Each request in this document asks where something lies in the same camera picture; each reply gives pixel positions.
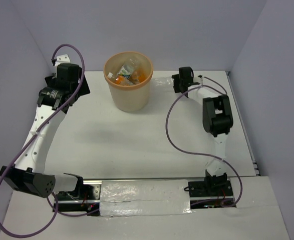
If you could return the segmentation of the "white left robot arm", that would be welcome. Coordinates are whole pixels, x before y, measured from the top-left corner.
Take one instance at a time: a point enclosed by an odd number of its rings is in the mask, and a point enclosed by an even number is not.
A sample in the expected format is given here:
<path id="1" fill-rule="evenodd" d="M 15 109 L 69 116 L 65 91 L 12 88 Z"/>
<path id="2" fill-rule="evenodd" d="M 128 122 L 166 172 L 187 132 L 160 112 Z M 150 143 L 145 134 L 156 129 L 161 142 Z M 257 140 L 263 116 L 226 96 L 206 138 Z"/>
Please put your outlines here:
<path id="1" fill-rule="evenodd" d="M 47 155 L 52 141 L 69 108 L 90 93 L 82 68 L 73 64 L 67 54 L 54 58 L 55 73 L 45 78 L 40 90 L 36 115 L 25 141 L 22 154 L 0 174 L 15 191 L 46 198 L 51 193 L 67 192 L 73 199 L 84 195 L 83 179 L 64 173 L 45 174 Z"/>

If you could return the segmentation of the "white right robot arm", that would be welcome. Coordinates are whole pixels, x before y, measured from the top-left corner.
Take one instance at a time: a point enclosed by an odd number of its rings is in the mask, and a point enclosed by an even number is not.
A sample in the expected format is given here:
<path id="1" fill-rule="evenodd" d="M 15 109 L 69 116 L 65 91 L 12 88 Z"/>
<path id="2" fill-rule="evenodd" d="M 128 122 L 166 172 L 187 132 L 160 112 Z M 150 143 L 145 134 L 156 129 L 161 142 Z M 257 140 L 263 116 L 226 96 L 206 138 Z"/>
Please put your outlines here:
<path id="1" fill-rule="evenodd" d="M 233 127 L 230 100 L 225 89 L 219 91 L 204 84 L 204 77 L 195 76 L 191 67 L 181 67 L 178 71 L 172 75 L 174 92 L 200 104 L 203 128 L 214 142 L 214 152 L 204 154 L 212 160 L 206 164 L 203 186 L 195 187 L 194 191 L 214 196 L 227 184 L 223 161 L 226 159 L 226 140 Z"/>

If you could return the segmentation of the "small orange juice bottle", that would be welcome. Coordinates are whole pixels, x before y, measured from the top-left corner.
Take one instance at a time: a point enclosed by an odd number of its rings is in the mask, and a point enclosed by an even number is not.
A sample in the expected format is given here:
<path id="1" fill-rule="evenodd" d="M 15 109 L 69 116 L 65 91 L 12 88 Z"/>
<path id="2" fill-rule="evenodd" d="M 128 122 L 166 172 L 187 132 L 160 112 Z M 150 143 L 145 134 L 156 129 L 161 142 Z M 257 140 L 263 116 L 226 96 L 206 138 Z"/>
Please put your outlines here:
<path id="1" fill-rule="evenodd" d="M 135 85 L 142 83 L 146 79 L 142 71 L 135 71 L 131 75 L 131 82 Z"/>

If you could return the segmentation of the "clear crushed bottle back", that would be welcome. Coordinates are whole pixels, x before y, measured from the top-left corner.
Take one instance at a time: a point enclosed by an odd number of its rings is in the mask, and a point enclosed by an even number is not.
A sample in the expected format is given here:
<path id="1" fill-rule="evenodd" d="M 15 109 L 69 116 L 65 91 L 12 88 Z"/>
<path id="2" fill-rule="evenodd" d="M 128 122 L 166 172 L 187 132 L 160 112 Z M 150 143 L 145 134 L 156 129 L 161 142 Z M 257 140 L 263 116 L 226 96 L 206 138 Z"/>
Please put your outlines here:
<path id="1" fill-rule="evenodd" d="M 172 87 L 173 79 L 171 77 L 157 77 L 151 79 L 151 85 L 154 88 L 162 88 L 162 87 Z"/>

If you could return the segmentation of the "clear bottle green-white label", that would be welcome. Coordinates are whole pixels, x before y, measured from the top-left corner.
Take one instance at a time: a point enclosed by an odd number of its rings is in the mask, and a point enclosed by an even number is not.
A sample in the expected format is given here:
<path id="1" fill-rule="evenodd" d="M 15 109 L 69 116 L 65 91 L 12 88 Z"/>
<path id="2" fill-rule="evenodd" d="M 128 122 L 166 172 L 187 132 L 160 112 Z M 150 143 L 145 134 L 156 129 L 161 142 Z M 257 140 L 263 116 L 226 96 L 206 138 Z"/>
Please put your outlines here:
<path id="1" fill-rule="evenodd" d="M 124 61 L 123 65 L 117 72 L 117 76 L 122 76 L 129 79 L 134 71 L 140 66 L 141 62 L 134 57 L 128 58 Z"/>

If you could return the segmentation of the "tall orange drink bottle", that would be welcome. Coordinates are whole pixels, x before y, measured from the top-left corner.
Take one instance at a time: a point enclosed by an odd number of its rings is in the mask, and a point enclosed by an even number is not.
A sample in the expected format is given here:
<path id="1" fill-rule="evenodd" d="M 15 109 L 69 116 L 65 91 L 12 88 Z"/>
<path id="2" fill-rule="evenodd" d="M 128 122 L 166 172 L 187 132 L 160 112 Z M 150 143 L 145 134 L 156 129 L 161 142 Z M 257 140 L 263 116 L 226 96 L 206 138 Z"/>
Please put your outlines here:
<path id="1" fill-rule="evenodd" d="M 110 79 L 113 83 L 120 86 L 132 86 L 133 83 L 126 79 L 122 75 L 114 75 L 113 73 L 108 73 L 108 79 Z"/>

